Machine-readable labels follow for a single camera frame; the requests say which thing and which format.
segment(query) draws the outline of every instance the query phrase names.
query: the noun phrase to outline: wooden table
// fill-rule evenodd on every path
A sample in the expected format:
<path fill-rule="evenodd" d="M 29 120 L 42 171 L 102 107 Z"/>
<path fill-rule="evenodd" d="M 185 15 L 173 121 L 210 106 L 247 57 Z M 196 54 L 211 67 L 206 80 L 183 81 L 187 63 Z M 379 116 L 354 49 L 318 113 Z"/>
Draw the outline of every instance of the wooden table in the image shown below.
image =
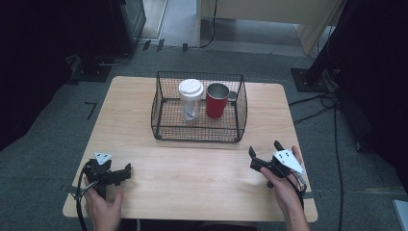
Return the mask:
<path fill-rule="evenodd" d="M 282 86 L 245 83 L 248 116 L 241 142 L 213 143 L 153 138 L 155 84 L 154 78 L 113 79 L 73 186 L 94 152 L 110 153 L 111 170 L 128 163 L 133 167 L 132 178 L 121 184 L 123 218 L 284 220 L 267 180 L 249 167 L 248 156 L 250 145 L 266 161 L 275 151 L 275 140 L 284 147 L 298 145 Z M 114 190 L 108 187 L 108 200 L 114 199 Z M 71 195 L 64 214 L 77 217 Z M 308 221 L 317 220 L 314 199 L 305 199 L 305 214 Z"/>
<path fill-rule="evenodd" d="M 196 1 L 200 45 L 201 19 L 214 17 L 216 0 Z M 218 0 L 216 17 L 294 24 L 309 55 L 326 27 L 337 24 L 344 4 L 344 0 Z"/>

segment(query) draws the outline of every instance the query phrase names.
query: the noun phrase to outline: gray carpet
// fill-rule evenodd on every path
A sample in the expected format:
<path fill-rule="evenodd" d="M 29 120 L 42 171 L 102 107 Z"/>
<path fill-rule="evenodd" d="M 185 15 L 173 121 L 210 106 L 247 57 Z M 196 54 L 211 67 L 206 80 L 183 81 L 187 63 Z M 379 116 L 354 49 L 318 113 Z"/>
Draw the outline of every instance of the gray carpet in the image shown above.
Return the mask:
<path fill-rule="evenodd" d="M 62 86 L 26 136 L 0 152 L 0 230 L 81 230 L 63 215 L 66 194 L 87 146 L 106 92 L 115 76 L 154 77 L 158 70 L 243 74 L 246 82 L 281 84 L 289 102 L 316 95 L 297 92 L 290 68 L 308 68 L 311 58 L 164 47 L 138 50 L 114 66 L 106 83 Z M 92 106 L 96 109 L 88 119 Z M 318 100 L 291 107 L 293 120 L 322 109 Z M 343 173 L 342 230 L 400 230 L 392 200 L 408 200 L 395 171 L 376 154 L 356 152 L 352 132 L 337 111 L 340 166 Z M 340 181 L 334 139 L 334 111 L 295 126 L 314 191 L 319 219 L 313 230 L 337 230 Z M 285 230 L 282 222 L 260 222 L 264 230 Z"/>

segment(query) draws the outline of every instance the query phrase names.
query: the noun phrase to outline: tabletop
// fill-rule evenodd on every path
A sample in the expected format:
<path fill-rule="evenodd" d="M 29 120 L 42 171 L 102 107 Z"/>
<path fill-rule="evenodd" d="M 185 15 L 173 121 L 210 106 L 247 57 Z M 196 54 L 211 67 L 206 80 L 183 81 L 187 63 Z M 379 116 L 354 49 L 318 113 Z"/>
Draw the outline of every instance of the tabletop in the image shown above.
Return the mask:
<path fill-rule="evenodd" d="M 111 170 L 132 164 L 131 179 L 120 186 L 123 218 L 283 221 L 267 179 L 249 167 L 248 149 L 253 146 L 258 158 L 269 161 L 275 140 L 285 148 L 299 146 L 291 112 L 281 85 L 245 83 L 245 88 L 248 114 L 240 142 L 159 141 L 150 124 L 156 79 L 115 77 L 72 185 L 94 152 L 109 153 Z M 307 173 L 304 179 L 309 192 Z M 116 189 L 108 186 L 108 201 Z M 315 200 L 304 204 L 308 221 L 316 221 Z M 77 217 L 71 195 L 63 212 Z"/>

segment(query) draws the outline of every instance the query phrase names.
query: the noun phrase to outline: hand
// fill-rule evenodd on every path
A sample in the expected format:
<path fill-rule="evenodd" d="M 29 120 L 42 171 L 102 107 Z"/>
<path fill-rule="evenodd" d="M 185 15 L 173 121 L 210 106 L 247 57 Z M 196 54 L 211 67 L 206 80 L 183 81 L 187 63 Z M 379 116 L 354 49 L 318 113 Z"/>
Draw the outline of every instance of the hand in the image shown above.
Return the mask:
<path fill-rule="evenodd" d="M 94 231 L 115 231 L 120 224 L 121 205 L 123 200 L 123 189 L 116 191 L 115 202 L 111 204 L 101 197 L 98 192 L 90 188 L 85 192 L 87 205 L 85 206 Z"/>
<path fill-rule="evenodd" d="M 292 146 L 292 153 L 302 164 L 296 146 Z M 261 167 L 261 173 L 274 185 L 275 198 L 283 212 L 288 230 L 310 230 L 299 198 L 288 180 L 275 176 L 265 167 Z M 288 178 L 297 185 L 296 178 L 292 174 Z"/>

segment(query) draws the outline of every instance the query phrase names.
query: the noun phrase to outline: wire mesh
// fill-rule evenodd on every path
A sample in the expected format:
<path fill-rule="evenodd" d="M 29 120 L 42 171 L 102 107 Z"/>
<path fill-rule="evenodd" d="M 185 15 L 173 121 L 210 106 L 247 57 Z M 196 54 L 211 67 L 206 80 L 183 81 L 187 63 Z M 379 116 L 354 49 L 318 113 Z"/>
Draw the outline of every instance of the wire mesh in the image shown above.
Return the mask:
<path fill-rule="evenodd" d="M 185 121 L 179 84 L 186 79 L 197 79 L 204 87 L 199 118 Z M 207 87 L 221 83 L 228 87 L 230 95 L 221 118 L 210 118 L 205 113 Z M 153 135 L 167 141 L 217 141 L 238 142 L 246 125 L 247 102 L 243 76 L 203 72 L 159 71 L 156 94 L 151 113 Z"/>

